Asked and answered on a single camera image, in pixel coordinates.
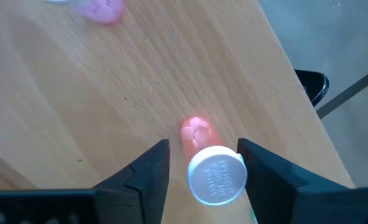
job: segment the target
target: white cap top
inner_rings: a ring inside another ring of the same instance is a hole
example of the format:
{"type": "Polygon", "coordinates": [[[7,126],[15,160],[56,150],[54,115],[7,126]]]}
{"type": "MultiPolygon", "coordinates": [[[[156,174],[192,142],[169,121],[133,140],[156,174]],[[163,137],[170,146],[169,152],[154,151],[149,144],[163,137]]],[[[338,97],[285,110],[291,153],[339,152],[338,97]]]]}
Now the white cap top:
{"type": "Polygon", "coordinates": [[[191,159],[187,178],[196,200],[219,206],[240,195],[247,181],[247,170],[240,154],[224,146],[210,146],[191,159]]]}

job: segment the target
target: black plastic part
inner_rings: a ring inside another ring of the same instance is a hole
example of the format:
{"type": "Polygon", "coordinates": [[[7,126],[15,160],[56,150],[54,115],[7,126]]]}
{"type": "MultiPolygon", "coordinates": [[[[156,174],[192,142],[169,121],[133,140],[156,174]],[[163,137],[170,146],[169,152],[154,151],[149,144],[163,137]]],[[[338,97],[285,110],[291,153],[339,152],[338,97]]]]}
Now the black plastic part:
{"type": "Polygon", "coordinates": [[[0,223],[159,224],[169,157],[166,139],[94,189],[0,191],[0,223]]]}
{"type": "Polygon", "coordinates": [[[313,106],[316,106],[329,90],[329,80],[319,72],[295,70],[297,77],[313,106]]]}
{"type": "Polygon", "coordinates": [[[238,153],[259,224],[368,223],[368,189],[348,189],[247,140],[238,153]]]}

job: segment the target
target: wood grain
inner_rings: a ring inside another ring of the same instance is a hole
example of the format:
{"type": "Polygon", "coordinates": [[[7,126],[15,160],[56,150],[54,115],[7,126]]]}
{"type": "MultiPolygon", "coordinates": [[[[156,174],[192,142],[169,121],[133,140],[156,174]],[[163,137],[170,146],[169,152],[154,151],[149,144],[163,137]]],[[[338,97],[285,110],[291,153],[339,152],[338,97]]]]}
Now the wood grain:
{"type": "Polygon", "coordinates": [[[35,0],[0,0],[0,189],[91,187],[171,140],[163,223],[250,223],[243,194],[199,205],[179,123],[208,117],[352,187],[256,0],[129,0],[98,26],[35,0]]]}

